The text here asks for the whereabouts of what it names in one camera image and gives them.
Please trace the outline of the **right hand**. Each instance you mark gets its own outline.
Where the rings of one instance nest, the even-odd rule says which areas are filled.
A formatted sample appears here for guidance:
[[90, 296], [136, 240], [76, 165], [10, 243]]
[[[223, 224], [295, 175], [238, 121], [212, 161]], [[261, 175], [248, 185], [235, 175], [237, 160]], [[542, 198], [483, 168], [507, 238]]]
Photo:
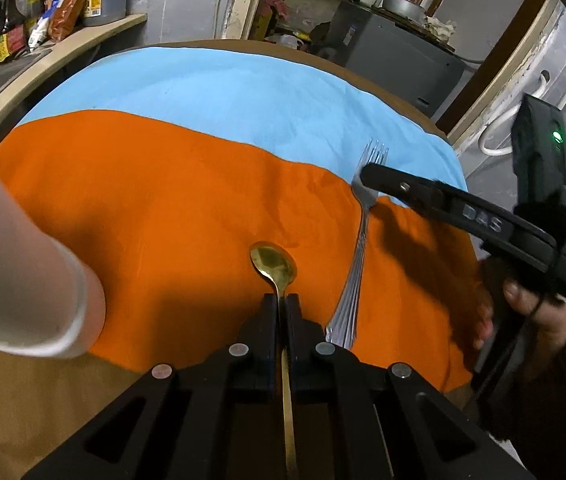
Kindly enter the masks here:
[[495, 333], [495, 311], [507, 304], [520, 318], [535, 326], [534, 350], [525, 364], [525, 376], [534, 378], [546, 370], [566, 346], [566, 303], [558, 298], [540, 299], [508, 278], [492, 257], [478, 265], [478, 301], [473, 321], [473, 347], [482, 350]]

